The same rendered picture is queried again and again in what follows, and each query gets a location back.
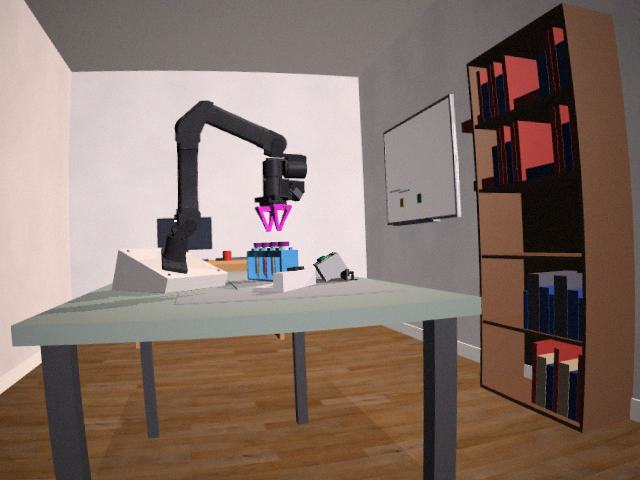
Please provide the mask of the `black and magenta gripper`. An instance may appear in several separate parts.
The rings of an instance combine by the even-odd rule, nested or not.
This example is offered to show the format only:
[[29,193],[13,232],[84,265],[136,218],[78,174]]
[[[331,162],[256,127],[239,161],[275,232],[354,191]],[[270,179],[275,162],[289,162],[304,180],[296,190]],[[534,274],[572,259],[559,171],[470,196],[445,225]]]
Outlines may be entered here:
[[[259,203],[259,206],[262,206],[262,207],[255,207],[255,210],[259,215],[267,232],[271,232],[273,221],[275,223],[277,231],[281,231],[283,228],[284,222],[292,208],[292,205],[287,205],[287,200],[292,201],[292,196],[280,195],[279,178],[282,179],[282,177],[268,177],[267,181],[265,181],[266,178],[263,178],[263,197],[254,198],[254,202]],[[284,210],[280,225],[278,222],[277,210]],[[263,212],[270,213],[269,225],[267,225]]]

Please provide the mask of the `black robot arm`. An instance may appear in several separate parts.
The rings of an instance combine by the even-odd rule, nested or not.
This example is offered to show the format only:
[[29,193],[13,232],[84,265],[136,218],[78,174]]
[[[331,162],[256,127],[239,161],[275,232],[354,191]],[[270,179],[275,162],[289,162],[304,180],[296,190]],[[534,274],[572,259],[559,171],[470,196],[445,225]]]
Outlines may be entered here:
[[296,202],[300,201],[305,193],[304,181],[289,179],[305,179],[307,175],[306,156],[283,153],[287,147],[287,140],[283,135],[213,104],[208,100],[199,101],[189,111],[190,113],[185,113],[175,124],[178,209],[176,209],[177,222],[171,228],[172,233],[167,236],[165,247],[161,248],[162,270],[165,271],[187,274],[188,237],[196,235],[201,228],[201,213],[198,202],[198,143],[200,143],[200,134],[205,122],[255,144],[264,150],[264,155],[273,157],[266,158],[262,162],[263,178],[282,177],[282,175],[284,178],[288,178],[279,178],[280,195],[291,195],[292,201]]

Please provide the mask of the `blue tube rack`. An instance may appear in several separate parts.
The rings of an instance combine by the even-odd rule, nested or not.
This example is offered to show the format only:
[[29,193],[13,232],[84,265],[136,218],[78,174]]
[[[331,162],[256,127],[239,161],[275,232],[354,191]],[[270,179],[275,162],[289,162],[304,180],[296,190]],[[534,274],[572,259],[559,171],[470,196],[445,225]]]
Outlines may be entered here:
[[[258,257],[258,267],[259,267],[259,278],[255,273],[255,257]],[[263,274],[263,260],[262,257],[266,257],[266,269],[267,269],[267,279]],[[265,251],[264,248],[251,249],[251,251],[247,251],[247,273],[248,280],[260,280],[260,281],[272,281],[273,276],[271,274],[271,257],[275,258],[275,273],[280,272],[280,261],[281,261],[281,272],[287,271],[289,267],[299,266],[298,264],[298,250],[292,250],[292,247],[289,247],[289,250],[282,250],[282,248],[267,248]],[[279,261],[280,257],[280,261]]]

